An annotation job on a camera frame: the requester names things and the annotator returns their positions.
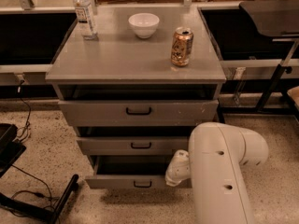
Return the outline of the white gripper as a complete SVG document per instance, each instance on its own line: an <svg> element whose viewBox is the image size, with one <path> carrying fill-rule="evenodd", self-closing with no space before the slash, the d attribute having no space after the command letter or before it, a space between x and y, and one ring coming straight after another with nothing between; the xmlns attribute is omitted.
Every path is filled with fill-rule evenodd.
<svg viewBox="0 0 299 224"><path fill-rule="evenodd" d="M165 182L170 187L178 186L182 181L191 177L189 152L178 150L165 172Z"/></svg>

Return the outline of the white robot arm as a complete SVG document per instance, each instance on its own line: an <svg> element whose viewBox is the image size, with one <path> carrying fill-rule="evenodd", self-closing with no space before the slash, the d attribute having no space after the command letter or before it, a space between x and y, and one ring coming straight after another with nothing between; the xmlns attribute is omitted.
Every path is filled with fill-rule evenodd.
<svg viewBox="0 0 299 224"><path fill-rule="evenodd" d="M255 224L241 168L259 166L269 154L257 132L218 122L193 129L187 150L170 161L165 182L170 187L192 181L196 224Z"/></svg>

